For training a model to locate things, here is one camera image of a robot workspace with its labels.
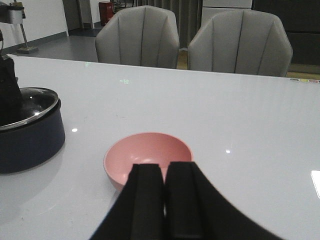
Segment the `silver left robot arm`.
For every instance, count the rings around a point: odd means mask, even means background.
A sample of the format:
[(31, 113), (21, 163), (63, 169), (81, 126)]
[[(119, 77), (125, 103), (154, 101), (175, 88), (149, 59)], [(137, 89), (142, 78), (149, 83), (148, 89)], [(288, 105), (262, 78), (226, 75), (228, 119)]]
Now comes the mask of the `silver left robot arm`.
[[(0, 3), (0, 21), (7, 24), (23, 22), (21, 6)], [(17, 121), (23, 98), (15, 75), (13, 59), (0, 58), (0, 129), (6, 130)]]

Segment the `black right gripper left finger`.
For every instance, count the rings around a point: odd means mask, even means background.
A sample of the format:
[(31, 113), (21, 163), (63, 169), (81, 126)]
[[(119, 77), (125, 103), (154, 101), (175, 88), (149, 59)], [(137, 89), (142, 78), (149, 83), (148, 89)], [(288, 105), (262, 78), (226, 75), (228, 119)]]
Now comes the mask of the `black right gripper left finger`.
[(134, 164), (92, 240), (162, 240), (164, 182), (157, 164)]

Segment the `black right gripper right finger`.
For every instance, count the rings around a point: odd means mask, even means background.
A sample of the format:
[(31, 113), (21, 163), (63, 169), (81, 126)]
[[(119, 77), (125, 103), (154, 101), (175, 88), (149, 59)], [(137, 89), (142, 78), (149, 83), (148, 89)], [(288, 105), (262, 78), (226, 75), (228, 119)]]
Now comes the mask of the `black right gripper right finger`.
[(195, 162), (169, 164), (165, 193), (171, 240), (279, 239), (234, 207)]

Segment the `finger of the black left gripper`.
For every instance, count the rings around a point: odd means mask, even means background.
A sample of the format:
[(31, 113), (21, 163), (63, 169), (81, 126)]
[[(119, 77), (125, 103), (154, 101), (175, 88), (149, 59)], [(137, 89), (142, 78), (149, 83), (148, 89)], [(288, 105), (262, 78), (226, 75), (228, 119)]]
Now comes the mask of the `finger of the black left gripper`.
[(0, 124), (8, 125), (18, 118), (22, 94), (15, 75), (12, 58), (0, 57)]

